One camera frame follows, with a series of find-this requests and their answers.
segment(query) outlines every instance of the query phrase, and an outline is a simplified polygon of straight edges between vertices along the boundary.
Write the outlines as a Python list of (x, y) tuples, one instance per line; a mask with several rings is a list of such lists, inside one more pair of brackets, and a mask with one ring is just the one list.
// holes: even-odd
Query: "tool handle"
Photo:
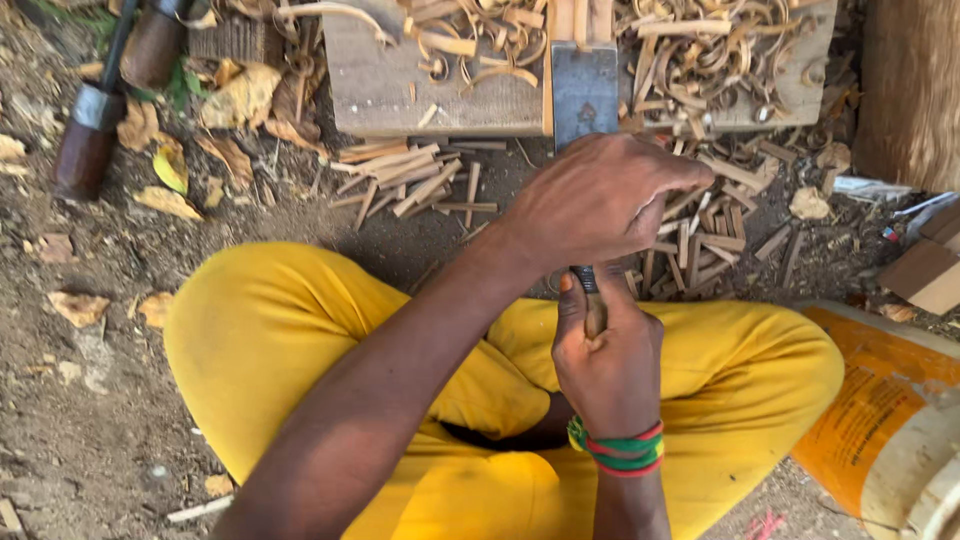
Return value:
[(607, 305), (600, 296), (592, 266), (570, 266), (570, 271), (577, 276), (580, 284), (584, 286), (584, 292), (587, 293), (585, 332), (588, 338), (593, 339), (607, 329)]
[(179, 21), (146, 4), (120, 59), (120, 74), (137, 88), (166, 87), (186, 35)]
[(94, 130), (71, 119), (54, 162), (54, 195), (72, 201), (95, 201), (115, 139), (114, 132)]

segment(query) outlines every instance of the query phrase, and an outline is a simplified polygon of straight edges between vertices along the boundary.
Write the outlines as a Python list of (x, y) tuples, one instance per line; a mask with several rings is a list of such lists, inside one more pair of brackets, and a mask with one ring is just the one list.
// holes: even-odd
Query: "bracelet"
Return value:
[[(639, 478), (656, 471), (663, 462), (663, 421), (640, 435), (625, 439), (590, 438), (583, 420), (574, 416), (566, 426), (570, 446), (588, 452), (601, 471), (620, 478)], [(614, 454), (637, 454), (620, 457)]]

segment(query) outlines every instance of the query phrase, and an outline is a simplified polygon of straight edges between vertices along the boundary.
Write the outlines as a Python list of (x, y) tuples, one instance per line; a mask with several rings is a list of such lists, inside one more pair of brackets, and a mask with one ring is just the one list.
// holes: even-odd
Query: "right hand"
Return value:
[(617, 263), (594, 267), (607, 304), (607, 329), (587, 338), (587, 294), (571, 272), (561, 276), (553, 361), (560, 388), (594, 440), (637, 436), (660, 419), (663, 324), (643, 312)]
[(632, 135), (587, 135), (534, 176), (496, 227), (545, 273), (649, 248), (665, 192), (711, 184), (699, 161)]

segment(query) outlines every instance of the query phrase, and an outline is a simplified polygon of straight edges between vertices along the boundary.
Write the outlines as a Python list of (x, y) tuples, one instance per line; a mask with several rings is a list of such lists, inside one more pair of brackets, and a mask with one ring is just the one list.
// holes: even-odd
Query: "soil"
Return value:
[[(267, 240), (334, 249), (406, 289), (432, 263), (456, 256), (463, 231), (453, 217), (437, 212), (407, 221), (383, 212), (354, 233), (354, 210), (327, 206), (342, 175), (321, 168), (309, 151), (263, 134), (239, 139), (254, 161), (262, 160), (256, 178), (276, 195), (272, 208), (226, 199), (203, 223), (146, 209), (131, 194), (158, 184), (150, 156), (123, 148), (115, 153), (99, 202), (78, 205), (52, 198), (49, 171), (79, 83), (71, 69), (97, 59), (97, 42), (77, 21), (48, 17), (39, 29), (7, 1), (0, 0), (0, 133), (27, 144), (22, 162), (32, 174), (0, 177), (0, 496), (13, 501), (26, 538), (205, 535), (215, 516), (173, 525), (164, 515), (209, 501), (204, 480), (224, 468), (203, 436), (191, 430), (194, 425), (167, 369), (160, 331), (147, 327), (139, 315), (130, 317), (131, 303), (176, 291), (218, 250)], [(324, 113), (326, 84), (318, 95), (324, 141), (333, 148), (349, 144), (352, 139), (337, 133)], [(189, 110), (180, 114), (168, 105), (158, 108), (164, 131), (184, 142), (193, 179), (189, 198), (200, 202), (203, 179), (226, 171), (192, 142), (196, 129)], [(533, 170), (518, 151), (519, 143), (534, 164), (548, 160), (546, 139), (511, 141), (507, 152), (477, 154), (485, 171), (478, 200), (509, 207)], [(320, 193), (311, 197), (309, 186), (318, 174)], [(782, 174), (759, 199), (760, 210), (747, 225), (748, 251), (790, 219), (786, 204), (799, 186), (795, 175)], [(462, 200), (464, 190), (457, 185), (454, 198)], [(893, 224), (891, 207), (870, 209), (842, 197), (831, 202), (834, 218), (803, 224), (812, 237), (791, 286), (777, 285), (782, 255), (768, 262), (744, 257), (727, 280), (739, 298), (788, 305), (804, 298), (843, 302), (862, 293), (873, 306), (900, 302), (874, 281), (877, 269), (901, 253), (880, 234)], [(902, 230), (902, 223), (894, 225)], [(43, 233), (68, 233), (78, 259), (41, 262), (25, 243), (36, 244)], [(858, 251), (852, 247), (855, 239)], [(547, 281), (530, 294), (551, 296)], [(75, 330), (46, 300), (56, 290), (111, 299), (105, 325)], [(920, 312), (912, 324), (957, 339), (960, 329), (947, 324), (954, 318), (956, 311), (943, 318)], [(84, 375), (67, 380), (59, 368), (63, 361), (79, 364)], [(97, 380), (97, 374), (103, 379)], [(742, 537), (767, 508), (788, 512), (780, 538), (864, 536), (855, 520), (826, 510), (824, 504), (832, 502), (819, 500), (821, 495), (816, 483), (785, 459), (705, 538)]]

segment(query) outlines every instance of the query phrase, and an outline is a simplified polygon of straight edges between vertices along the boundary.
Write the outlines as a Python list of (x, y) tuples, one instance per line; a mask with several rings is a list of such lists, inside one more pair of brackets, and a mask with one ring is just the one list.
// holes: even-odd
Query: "yellow pants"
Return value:
[[(299, 244), (228, 249), (197, 271), (173, 303), (165, 345), (197, 426), (237, 481), (314, 382), (408, 299), (347, 258)], [(641, 306), (665, 326), (663, 490), (674, 537), (692, 539), (810, 428), (840, 387), (843, 359), (820, 328), (784, 308)], [(546, 391), (560, 389), (556, 325), (554, 302), (520, 299), (504, 311), (346, 538), (590, 538), (588, 454), (495, 453), (438, 422), (494, 438), (535, 425)]]

